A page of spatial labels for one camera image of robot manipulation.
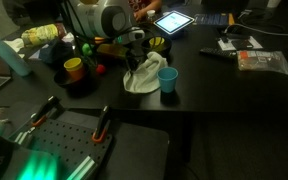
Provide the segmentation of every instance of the bottle cap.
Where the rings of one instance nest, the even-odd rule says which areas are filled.
[[[155,10],[149,10],[149,11],[147,11],[146,13],[147,13],[147,15],[148,15],[149,17],[152,17],[152,16],[155,15]]]

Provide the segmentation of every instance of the yellow cup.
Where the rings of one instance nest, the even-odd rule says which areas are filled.
[[[161,51],[164,48],[164,38],[162,37],[155,37],[150,39],[150,46],[153,51]]]
[[[72,58],[64,63],[64,67],[73,80],[81,79],[85,74],[85,68],[80,58]]]

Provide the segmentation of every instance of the tablet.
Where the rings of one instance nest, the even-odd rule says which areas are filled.
[[[194,21],[194,18],[181,14],[177,11],[172,11],[166,16],[156,20],[154,24],[165,31],[167,34],[173,34],[183,27]]]

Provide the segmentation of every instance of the bowl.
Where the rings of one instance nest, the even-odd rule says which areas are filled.
[[[90,85],[91,71],[88,64],[84,63],[85,74],[80,79],[74,80],[65,68],[60,69],[54,76],[54,82],[62,88],[69,90],[82,89]]]
[[[155,51],[155,52],[159,53],[161,56],[167,57],[171,51],[171,48],[172,48],[172,40],[168,37],[162,37],[162,38],[164,38],[164,43],[163,43],[162,47],[160,45],[151,47],[150,40],[152,38],[145,39],[141,44],[143,52],[149,53],[151,51]]]

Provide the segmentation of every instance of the blue cup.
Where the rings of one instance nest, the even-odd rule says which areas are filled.
[[[165,93],[173,92],[176,85],[178,72],[175,68],[165,67],[157,72],[157,77],[161,85],[161,91]]]

